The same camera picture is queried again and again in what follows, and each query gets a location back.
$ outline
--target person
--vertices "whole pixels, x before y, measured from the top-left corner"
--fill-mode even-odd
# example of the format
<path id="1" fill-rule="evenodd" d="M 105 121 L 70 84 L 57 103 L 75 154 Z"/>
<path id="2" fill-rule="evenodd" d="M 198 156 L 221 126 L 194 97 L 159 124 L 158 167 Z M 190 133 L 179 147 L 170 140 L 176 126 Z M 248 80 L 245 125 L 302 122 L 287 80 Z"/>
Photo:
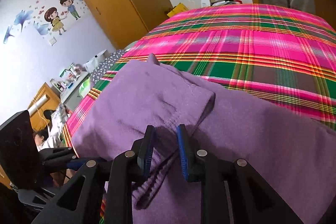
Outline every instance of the person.
<path id="1" fill-rule="evenodd" d="M 57 9 L 55 7 L 49 8 L 44 14 L 44 19 L 47 22 L 51 22 L 51 25 L 53 26 L 52 31 L 53 32 L 59 31 L 59 35 L 62 35 L 61 34 L 61 29 L 63 29 L 63 31 L 66 32 L 66 30 L 64 30 L 64 24 L 61 22 L 61 20 L 65 19 L 65 18 L 60 18 L 58 16 L 58 12 L 57 12 Z"/>
<path id="2" fill-rule="evenodd" d="M 40 151 L 45 148 L 57 148 L 60 146 L 62 130 L 58 130 L 57 126 L 53 126 L 50 130 L 49 137 L 46 138 L 44 130 L 40 130 L 33 134 L 37 150 Z"/>
<path id="3" fill-rule="evenodd" d="M 64 7 L 68 7 L 68 12 L 70 12 L 76 20 L 80 18 L 76 11 L 76 7 L 73 5 L 74 0 L 60 0 L 59 3 Z"/>

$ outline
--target black clamp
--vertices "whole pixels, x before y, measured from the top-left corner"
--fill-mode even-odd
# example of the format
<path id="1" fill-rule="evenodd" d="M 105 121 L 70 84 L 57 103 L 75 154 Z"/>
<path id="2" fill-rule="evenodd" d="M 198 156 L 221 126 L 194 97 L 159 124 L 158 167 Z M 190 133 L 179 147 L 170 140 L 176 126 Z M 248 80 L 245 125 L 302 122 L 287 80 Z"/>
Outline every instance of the black clamp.
<path id="1" fill-rule="evenodd" d="M 184 178 L 202 185 L 202 224 L 303 224 L 246 160 L 219 160 L 200 149 L 184 124 L 176 134 Z"/>
<path id="2" fill-rule="evenodd" d="M 131 150 L 112 161 L 87 161 L 37 215 L 32 224 L 99 223 L 105 182 L 105 223 L 132 224 L 132 182 L 144 182 L 150 173 L 155 129 L 147 126 Z"/>

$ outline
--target metal screw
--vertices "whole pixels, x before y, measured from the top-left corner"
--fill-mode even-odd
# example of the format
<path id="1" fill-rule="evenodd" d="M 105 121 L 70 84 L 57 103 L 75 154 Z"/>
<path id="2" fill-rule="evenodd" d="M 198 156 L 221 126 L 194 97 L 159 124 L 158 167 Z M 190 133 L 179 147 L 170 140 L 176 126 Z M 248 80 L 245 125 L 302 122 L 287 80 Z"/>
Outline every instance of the metal screw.
<path id="1" fill-rule="evenodd" d="M 135 153 L 132 150 L 128 150 L 125 152 L 126 158 L 132 158 L 135 155 Z"/>
<path id="2" fill-rule="evenodd" d="M 197 155 L 199 155 L 200 157 L 205 157 L 207 154 L 208 152 L 203 149 L 197 151 Z"/>
<path id="3" fill-rule="evenodd" d="M 247 161 L 243 160 L 243 159 L 239 159 L 239 160 L 237 160 L 237 164 L 241 167 L 244 167 L 244 166 L 247 165 Z"/>
<path id="4" fill-rule="evenodd" d="M 96 162 L 94 160 L 89 160 L 87 163 L 86 163 L 86 166 L 87 167 L 94 167 L 96 165 Z"/>

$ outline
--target cartoon girl sticker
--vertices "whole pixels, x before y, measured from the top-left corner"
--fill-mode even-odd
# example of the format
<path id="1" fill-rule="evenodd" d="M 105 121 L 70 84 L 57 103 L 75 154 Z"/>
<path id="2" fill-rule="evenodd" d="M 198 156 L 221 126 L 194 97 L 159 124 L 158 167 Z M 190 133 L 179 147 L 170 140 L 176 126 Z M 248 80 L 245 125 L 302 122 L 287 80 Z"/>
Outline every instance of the cartoon girl sticker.
<path id="1" fill-rule="evenodd" d="M 57 9 L 55 7 L 49 8 L 44 14 L 44 19 L 47 22 L 51 22 L 51 25 L 53 26 L 52 31 L 53 32 L 59 31 L 59 35 L 62 35 L 61 34 L 61 29 L 63 29 L 63 31 L 66 32 L 66 30 L 64 30 L 64 24 L 61 22 L 61 20 L 65 19 L 65 18 L 60 18 L 58 16 L 58 12 L 57 12 Z"/>

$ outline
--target white cloth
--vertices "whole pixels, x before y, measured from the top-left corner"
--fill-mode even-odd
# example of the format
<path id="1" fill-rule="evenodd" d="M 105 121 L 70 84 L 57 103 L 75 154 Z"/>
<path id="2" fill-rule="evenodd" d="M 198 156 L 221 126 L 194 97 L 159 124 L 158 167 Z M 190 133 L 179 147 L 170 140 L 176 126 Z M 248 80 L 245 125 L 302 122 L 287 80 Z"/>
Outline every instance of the white cloth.
<path id="1" fill-rule="evenodd" d="M 57 148 L 60 143 L 60 136 L 62 134 L 63 122 L 59 115 L 54 115 L 51 119 L 52 128 L 49 130 L 49 138 L 44 141 L 42 145 L 37 146 L 37 150 L 40 151 L 45 148 Z"/>

